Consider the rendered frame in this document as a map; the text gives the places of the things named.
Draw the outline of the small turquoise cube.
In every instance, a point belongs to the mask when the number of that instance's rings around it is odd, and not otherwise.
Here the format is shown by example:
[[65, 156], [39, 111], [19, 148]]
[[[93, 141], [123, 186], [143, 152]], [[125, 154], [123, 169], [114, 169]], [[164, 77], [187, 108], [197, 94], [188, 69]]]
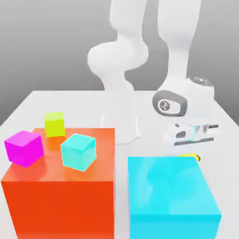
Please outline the small turquoise cube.
[[64, 166], [85, 172], [97, 157], [96, 140], [74, 133], [61, 144], [61, 154]]

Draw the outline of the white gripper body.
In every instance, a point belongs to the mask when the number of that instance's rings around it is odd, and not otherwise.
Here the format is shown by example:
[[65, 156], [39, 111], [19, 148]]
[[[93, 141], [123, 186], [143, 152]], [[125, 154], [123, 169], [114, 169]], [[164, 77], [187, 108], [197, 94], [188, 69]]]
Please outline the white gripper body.
[[162, 138], [162, 154], [164, 156], [199, 154], [204, 148], [210, 148], [215, 141], [213, 136], [206, 136], [199, 140], [189, 140], [182, 136], [165, 135]]

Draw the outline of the large cyan box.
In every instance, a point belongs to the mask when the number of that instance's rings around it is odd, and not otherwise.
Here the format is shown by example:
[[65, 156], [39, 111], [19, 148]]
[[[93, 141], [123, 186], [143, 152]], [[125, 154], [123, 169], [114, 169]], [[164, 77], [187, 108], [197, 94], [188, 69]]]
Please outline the large cyan box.
[[130, 239], [215, 239], [221, 212], [194, 157], [129, 157]]

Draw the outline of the small lime cube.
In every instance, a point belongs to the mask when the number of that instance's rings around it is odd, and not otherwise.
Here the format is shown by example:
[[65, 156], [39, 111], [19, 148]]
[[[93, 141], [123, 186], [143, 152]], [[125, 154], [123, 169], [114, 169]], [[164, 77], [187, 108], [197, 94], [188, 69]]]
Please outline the small lime cube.
[[44, 124], [47, 138], [65, 136], [63, 112], [45, 113]]

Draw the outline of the large orange box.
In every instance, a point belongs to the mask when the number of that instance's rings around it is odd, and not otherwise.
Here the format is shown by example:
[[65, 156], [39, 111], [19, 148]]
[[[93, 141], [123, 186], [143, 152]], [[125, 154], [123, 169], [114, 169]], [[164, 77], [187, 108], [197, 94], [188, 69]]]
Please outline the large orange box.
[[67, 128], [96, 140], [97, 158], [80, 172], [62, 164], [64, 139], [47, 138], [44, 157], [28, 168], [12, 164], [1, 180], [17, 239], [114, 239], [115, 132]]

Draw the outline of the small magenta cube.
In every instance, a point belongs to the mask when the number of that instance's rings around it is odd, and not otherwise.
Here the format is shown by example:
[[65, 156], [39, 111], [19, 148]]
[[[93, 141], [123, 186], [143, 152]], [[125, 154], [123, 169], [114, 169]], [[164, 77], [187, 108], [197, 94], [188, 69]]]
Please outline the small magenta cube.
[[42, 138], [37, 133], [22, 130], [4, 144], [9, 161], [26, 168], [44, 156]]

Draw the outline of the small yellow cube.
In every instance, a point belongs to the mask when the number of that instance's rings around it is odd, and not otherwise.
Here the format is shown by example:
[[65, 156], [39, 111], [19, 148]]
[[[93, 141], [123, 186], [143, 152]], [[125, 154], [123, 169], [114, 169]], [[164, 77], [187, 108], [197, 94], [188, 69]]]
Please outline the small yellow cube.
[[183, 154], [183, 155], [179, 155], [179, 157], [194, 157], [198, 162], [201, 161], [201, 157], [195, 153]]

